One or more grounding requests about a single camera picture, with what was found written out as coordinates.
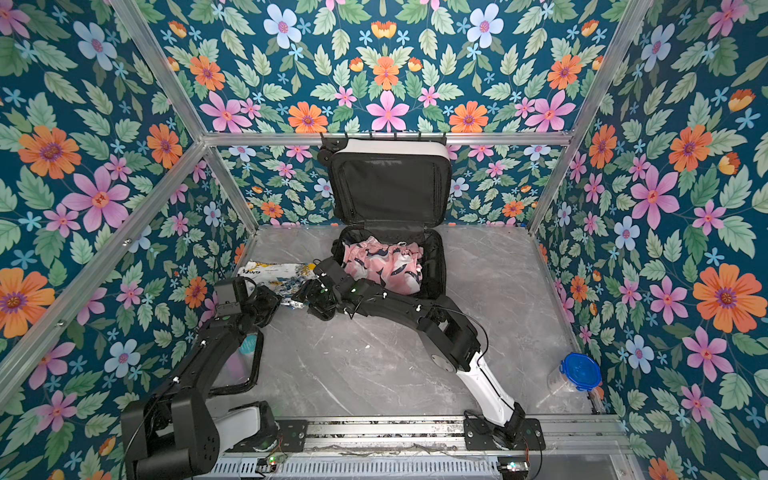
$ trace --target open suitcase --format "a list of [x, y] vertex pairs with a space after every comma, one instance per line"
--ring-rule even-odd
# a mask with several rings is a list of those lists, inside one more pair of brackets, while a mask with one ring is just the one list
[[451, 184], [451, 161], [436, 141], [326, 141], [318, 160], [328, 167], [334, 214], [346, 225], [333, 241], [339, 265], [344, 244], [374, 236], [382, 243], [416, 242], [424, 249], [417, 298], [445, 295], [445, 251], [440, 234]]

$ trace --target aluminum frame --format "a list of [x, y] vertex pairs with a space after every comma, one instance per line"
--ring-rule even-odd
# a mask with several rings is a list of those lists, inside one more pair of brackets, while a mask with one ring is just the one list
[[576, 116], [573, 127], [573, 141], [561, 152], [560, 158], [549, 176], [547, 186], [541, 192], [536, 214], [528, 225], [528, 229], [533, 234], [538, 230], [538, 226], [544, 219], [546, 211], [549, 210], [554, 198], [557, 196], [558, 188], [568, 172], [568, 165], [576, 157], [579, 148], [584, 143], [584, 137], [592, 124], [592, 119], [597, 114], [603, 97], [607, 94], [621, 62], [624, 61], [624, 57], [627, 55], [630, 43], [632, 43], [634, 36], [642, 26], [643, 19], [653, 3], [654, 0], [630, 0], [627, 9], [624, 10], [624, 14], [616, 27], [616, 32], [605, 52], [603, 64], [600, 66], [598, 74], [595, 75], [592, 87]]
[[22, 337], [0, 362], [0, 409], [29, 377], [40, 359], [53, 348], [78, 312], [88, 304], [96, 289], [114, 270], [133, 242], [154, 219], [171, 194], [194, 171], [205, 147], [193, 143], [173, 168], [157, 183], [107, 243], [67, 285], [38, 322]]

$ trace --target marble surface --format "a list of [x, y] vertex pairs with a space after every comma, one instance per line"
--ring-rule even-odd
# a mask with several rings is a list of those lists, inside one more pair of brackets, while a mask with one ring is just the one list
[[[445, 244], [447, 294], [490, 335], [485, 360], [529, 414], [589, 413], [586, 394], [551, 396], [546, 379], [571, 351], [522, 228], [437, 229]], [[263, 228], [253, 260], [311, 262], [330, 255], [340, 227]], [[481, 335], [481, 344], [485, 341]], [[266, 400], [275, 416], [460, 415], [479, 411], [459, 378], [436, 366], [416, 333], [379, 318], [336, 314], [323, 322], [280, 307], [264, 329], [257, 385], [211, 399], [217, 411]]]

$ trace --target light blue flower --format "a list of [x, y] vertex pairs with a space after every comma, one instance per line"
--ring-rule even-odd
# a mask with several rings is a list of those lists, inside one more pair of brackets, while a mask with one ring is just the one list
[[753, 128], [755, 124], [752, 121], [757, 120], [761, 116], [761, 114], [752, 115], [752, 107], [747, 108], [744, 111], [744, 116], [736, 119], [736, 123], [739, 124], [737, 130], [743, 130], [744, 127]]
[[403, 47], [406, 46], [406, 42], [410, 40], [411, 38], [408, 36], [408, 30], [400, 30], [397, 32], [397, 42], [400, 43]]
[[312, 28], [312, 24], [305, 21], [304, 18], [299, 18], [299, 23], [296, 25], [296, 28], [301, 30], [301, 32], [306, 35], [310, 33], [310, 29]]
[[16, 106], [16, 108], [21, 107], [22, 103], [26, 103], [27, 99], [22, 98], [22, 91], [16, 88], [14, 91], [11, 91], [8, 87], [3, 87], [2, 90], [8, 95], [8, 97], [5, 97], [5, 103], [11, 103], [13, 102], [13, 105]]
[[461, 23], [459, 23], [458, 20], [456, 21], [456, 30], [458, 30], [459, 33], [466, 33], [467, 30], [469, 30], [469, 28], [471, 26], [472, 25], [467, 23], [467, 18], [466, 17], [462, 18]]
[[605, 34], [608, 32], [607, 28], [603, 28], [600, 30], [599, 28], [594, 31], [594, 36], [592, 37], [592, 41], [594, 43], [600, 43], [601, 40], [605, 40]]
[[757, 407], [752, 407], [751, 409], [744, 409], [744, 412], [747, 413], [746, 420], [748, 422], [754, 423], [756, 429], [760, 428], [760, 425], [766, 422], [764, 417], [761, 417], [760, 414], [757, 413]]
[[27, 231], [31, 232], [33, 228], [40, 228], [40, 220], [42, 220], [43, 217], [32, 215], [32, 212], [27, 212], [26, 218], [19, 218], [18, 222], [21, 225], [27, 226]]
[[171, 45], [176, 43], [177, 39], [174, 37], [174, 33], [170, 30], [160, 30], [160, 33], [163, 34], [163, 40], [167, 41]]
[[69, 462], [64, 464], [64, 468], [69, 468], [74, 471], [78, 467], [78, 463], [83, 461], [83, 451], [69, 454]]
[[709, 259], [707, 260], [707, 265], [710, 263], [714, 263], [715, 266], [720, 266], [720, 261], [725, 260], [724, 255], [718, 255], [717, 254], [717, 247], [712, 247], [711, 252], [704, 252], [704, 256]]
[[113, 143], [109, 144], [109, 146], [112, 147], [112, 150], [116, 154], [123, 154], [123, 152], [125, 151], [125, 145], [120, 143], [118, 139], [115, 139]]
[[72, 367], [72, 369], [69, 371], [69, 374], [74, 375], [75, 373], [82, 372], [86, 363], [88, 363], [88, 361], [83, 360], [82, 355], [80, 355], [77, 360], [72, 360], [69, 363], [69, 366]]
[[55, 16], [59, 23], [69, 23], [67, 12], [64, 10], [59, 10], [58, 5], [53, 6], [53, 13], [51, 13], [51, 15]]
[[22, 252], [21, 250], [13, 250], [13, 254], [17, 256], [16, 260], [13, 260], [11, 262], [12, 266], [17, 266], [19, 264], [22, 265], [22, 269], [26, 270], [27, 267], [29, 267], [30, 263], [37, 263], [38, 261], [34, 258], [32, 258], [33, 255], [35, 255], [34, 250], [28, 250], [27, 253]]
[[728, 92], [728, 87], [722, 90], [719, 88], [715, 89], [715, 96], [710, 99], [710, 101], [714, 102], [715, 107], [719, 107], [721, 103], [728, 101], [728, 97], [725, 95], [726, 92]]

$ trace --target pink fabric with pattern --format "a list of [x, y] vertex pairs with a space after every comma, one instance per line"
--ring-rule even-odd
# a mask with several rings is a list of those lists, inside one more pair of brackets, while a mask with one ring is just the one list
[[344, 245], [344, 271], [355, 280], [366, 278], [402, 295], [421, 290], [424, 249], [416, 243], [380, 243], [368, 237], [360, 243]]

